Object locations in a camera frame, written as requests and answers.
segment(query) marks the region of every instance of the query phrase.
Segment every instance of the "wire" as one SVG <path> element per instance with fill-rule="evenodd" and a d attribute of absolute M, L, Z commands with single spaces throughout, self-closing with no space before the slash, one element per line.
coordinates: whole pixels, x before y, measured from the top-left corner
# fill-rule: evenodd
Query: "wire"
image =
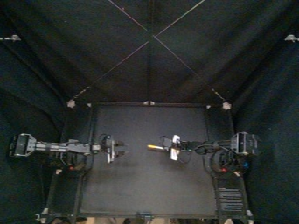
<path fill-rule="evenodd" d="M 94 86 L 95 86 L 95 84 L 137 54 L 137 52 L 139 52 L 139 50 L 142 49 L 142 48 L 145 48 L 145 46 L 149 44 L 150 42 L 147 41 L 147 42 L 145 42 L 137 49 L 135 49 L 135 51 L 134 52 L 131 52 L 127 56 L 126 56 L 126 58 L 121 61 L 121 62 L 118 62 L 117 63 L 117 65 L 102 75 L 102 76 L 99 76 L 98 77 L 98 79 L 70 99 L 71 101 L 74 101 L 77 98 L 79 98 L 82 95 L 83 95 L 83 93 L 86 93 L 87 92 L 87 90 L 90 89 L 90 88 L 93 88 Z"/>
<path fill-rule="evenodd" d="M 195 76 L 199 78 L 201 81 L 203 81 L 205 85 L 211 89 L 214 94 L 226 102 L 226 98 L 222 97 L 221 93 L 215 90 L 215 88 L 210 85 L 210 83 L 199 76 L 199 74 L 193 70 L 193 68 L 186 64 L 183 59 L 174 53 L 174 51 L 170 49 L 170 47 L 165 44 L 165 42 L 154 36 L 154 38 L 158 40 L 158 42 L 163 45 L 163 47 L 169 50 L 169 52 L 173 54 L 173 56 L 183 63 L 183 65 L 191 70 L 191 72 L 195 74 Z"/>
<path fill-rule="evenodd" d="M 126 10 L 125 9 L 122 9 L 118 5 L 117 5 L 117 3 L 113 1 L 113 0 L 109 0 L 117 7 L 118 7 L 118 9 L 135 21 L 135 23 L 149 32 L 149 30 L 143 27 L 143 25 L 134 19 L 134 17 L 133 16 L 130 16 L 130 14 L 126 12 Z"/>
<path fill-rule="evenodd" d="M 155 35 L 157 37 L 161 35 L 161 34 L 163 34 L 163 32 L 166 31 L 166 30 L 169 30 L 170 29 L 170 27 L 171 26 L 174 26 L 174 24 L 177 24 L 178 22 L 179 22 L 179 20 L 182 20 L 197 8 L 198 8 L 198 6 L 201 5 L 201 4 L 203 4 L 203 2 L 205 2 L 206 0 L 202 0 L 199 3 L 197 3 L 194 6 L 193 6 L 193 8 L 190 9 L 190 10 L 187 10 L 187 12 L 185 12 L 183 14 L 182 14 L 182 16 L 178 18 L 178 19 L 175 19 L 174 20 L 174 22 Z"/>
<path fill-rule="evenodd" d="M 99 137 L 98 137 L 98 142 L 101 143 L 105 139 L 102 139 L 102 137 L 105 138 L 105 137 L 107 137 L 109 136 L 109 134 L 101 134 L 99 135 Z"/>

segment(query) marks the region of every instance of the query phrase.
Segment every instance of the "black enclosure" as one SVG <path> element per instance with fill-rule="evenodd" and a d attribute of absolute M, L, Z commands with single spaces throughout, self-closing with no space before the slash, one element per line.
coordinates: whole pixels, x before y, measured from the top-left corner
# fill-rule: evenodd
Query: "black enclosure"
<path fill-rule="evenodd" d="M 298 27 L 298 0 L 3 0 L 0 223 L 39 223 L 47 200 L 72 222 L 221 218 L 223 186 L 242 217 L 250 209 L 258 223 L 298 223 Z M 202 156 L 183 165 L 146 148 L 161 135 L 205 141 L 239 131 L 262 139 L 245 182 L 215 181 Z M 87 173 L 55 176 L 39 159 L 7 156 L 16 134 L 87 143 L 102 132 L 130 152 L 111 165 L 90 158 Z"/>

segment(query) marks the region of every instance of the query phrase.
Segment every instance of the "cable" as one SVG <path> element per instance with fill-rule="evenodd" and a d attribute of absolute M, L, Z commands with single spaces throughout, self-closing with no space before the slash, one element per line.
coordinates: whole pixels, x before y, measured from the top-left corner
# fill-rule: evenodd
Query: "cable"
<path fill-rule="evenodd" d="M 165 42 L 154 36 L 154 38 L 158 40 L 158 42 L 163 45 L 163 47 L 169 50 L 169 52 L 173 54 L 173 56 L 183 63 L 183 65 L 191 70 L 191 72 L 195 74 L 195 76 L 199 78 L 201 81 L 203 81 L 205 85 L 211 89 L 214 94 L 226 102 L 226 98 L 221 95 L 221 93 L 217 91 L 217 89 L 210 85 L 210 83 L 199 76 L 199 74 L 193 70 L 193 68 L 186 64 L 186 62 L 182 60 L 182 58 L 174 53 L 174 51 L 170 49 L 170 47 L 165 44 Z"/>
<path fill-rule="evenodd" d="M 206 0 L 202 0 L 199 3 L 197 3 L 193 7 L 191 7 L 191 9 L 190 10 L 187 10 L 187 12 L 185 12 L 183 14 L 182 14 L 182 16 L 178 18 L 178 19 L 175 19 L 174 20 L 174 22 L 155 35 L 157 37 L 161 35 L 161 34 L 163 34 L 163 32 L 166 31 L 166 30 L 169 30 L 170 29 L 170 27 L 173 27 L 174 26 L 174 24 L 177 24 L 178 22 L 179 22 L 179 20 L 182 20 L 182 18 L 185 18 L 197 8 L 198 8 L 198 6 L 201 5 L 201 4 L 203 4 L 203 2 L 205 2 Z"/>
<path fill-rule="evenodd" d="M 95 86 L 95 84 L 133 57 L 133 55 L 135 55 L 137 54 L 137 52 L 139 52 L 139 50 L 142 49 L 142 48 L 145 48 L 145 46 L 149 44 L 150 42 L 147 41 L 147 42 L 145 42 L 137 49 L 135 49 L 135 51 L 134 52 L 131 52 L 127 56 L 126 56 L 126 58 L 121 61 L 121 62 L 118 62 L 117 63 L 117 65 L 102 75 L 102 76 L 99 76 L 98 77 L 98 79 L 70 99 L 71 101 L 74 101 L 77 98 L 79 98 L 81 96 L 82 96 L 82 94 L 83 93 L 86 93 L 87 92 L 87 90 L 90 89 L 90 88 L 93 88 L 94 86 Z"/>

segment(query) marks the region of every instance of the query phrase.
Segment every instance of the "black tent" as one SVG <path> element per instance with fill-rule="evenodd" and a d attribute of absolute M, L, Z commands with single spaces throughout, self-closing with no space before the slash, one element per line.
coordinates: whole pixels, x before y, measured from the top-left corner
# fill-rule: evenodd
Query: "black tent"
<path fill-rule="evenodd" d="M 31 133 L 59 142 L 72 101 L 229 102 L 235 130 L 263 140 L 246 176 L 255 218 L 299 221 L 299 43 L 286 41 L 299 36 L 298 1 L 3 0 L 0 6 L 2 223 L 34 223 L 51 182 L 31 159 L 8 159 L 10 139 Z M 6 40 L 12 35 L 22 41 Z"/>

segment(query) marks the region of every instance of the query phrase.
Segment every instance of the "metal frame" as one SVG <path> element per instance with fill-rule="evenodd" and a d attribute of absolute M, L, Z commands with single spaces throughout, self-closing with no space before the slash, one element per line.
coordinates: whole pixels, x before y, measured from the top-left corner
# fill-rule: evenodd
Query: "metal frame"
<path fill-rule="evenodd" d="M 143 105 L 142 103 L 115 103 L 115 102 L 102 102 L 99 105 L 106 105 L 106 106 L 138 106 L 138 107 L 145 107 L 149 105 Z M 203 105 L 201 104 L 181 104 L 181 103 L 175 103 L 175 104 L 170 104 L 170 103 L 161 103 L 155 106 L 150 106 L 150 107 L 186 107 L 186 108 L 198 108 L 198 107 L 203 107 Z M 234 133 L 234 126 L 233 126 L 233 121 L 231 121 L 231 114 L 230 111 L 223 112 L 223 116 L 226 120 L 229 120 L 229 128 L 230 128 L 230 132 L 231 135 Z M 207 140 L 211 140 L 215 138 L 215 136 L 213 136 L 211 133 L 211 120 L 213 117 L 210 115 L 210 110 L 206 109 L 206 133 L 207 133 Z M 90 113 L 90 139 L 93 138 L 93 130 L 94 130 L 94 126 L 95 126 L 95 121 L 97 119 L 97 113 L 93 109 L 91 113 Z M 82 199 L 83 199 L 83 186 L 85 186 L 85 178 L 86 178 L 86 174 L 89 171 L 81 172 L 79 176 L 77 177 L 78 179 L 78 188 L 77 188 L 77 192 L 75 192 L 75 204 L 74 204 L 74 209 L 71 213 L 56 213 L 56 211 L 52 211 L 52 197 L 54 197 L 54 193 L 55 193 L 55 188 L 58 185 L 58 180 L 59 180 L 59 175 L 54 174 L 54 180 L 51 183 L 51 193 L 50 193 L 50 198 L 48 198 L 48 202 L 47 202 L 47 208 L 50 209 L 50 213 L 47 214 L 47 217 L 50 218 L 50 222 L 47 223 L 52 223 L 52 220 L 55 217 L 66 217 L 70 219 L 71 224 L 77 224 L 77 218 L 78 217 L 122 217 L 122 218 L 143 218 L 145 219 L 145 223 L 147 223 L 154 217 L 159 217 L 159 218 L 175 218 L 175 219 L 219 219 L 219 224 L 223 224 L 227 220 L 227 218 L 233 218 L 233 219 L 241 219 L 242 221 L 245 221 L 245 223 L 247 223 L 249 221 L 249 217 L 243 214 L 237 214 L 237 215 L 223 215 L 223 213 L 221 212 L 221 200 L 218 198 L 218 178 L 211 178 L 211 181 L 214 183 L 214 191 L 215 191 L 215 200 L 217 200 L 217 205 L 218 205 L 218 211 L 215 211 L 215 215 L 173 215 L 173 214 L 151 214 L 151 213 L 82 213 L 81 212 L 81 204 L 82 204 Z M 245 187 L 245 182 L 243 182 L 243 178 L 239 178 L 239 189 L 242 191 L 242 195 L 243 195 L 243 203 L 245 203 L 245 211 L 249 210 L 249 199 L 247 199 L 247 193 L 246 193 L 246 187 Z"/>

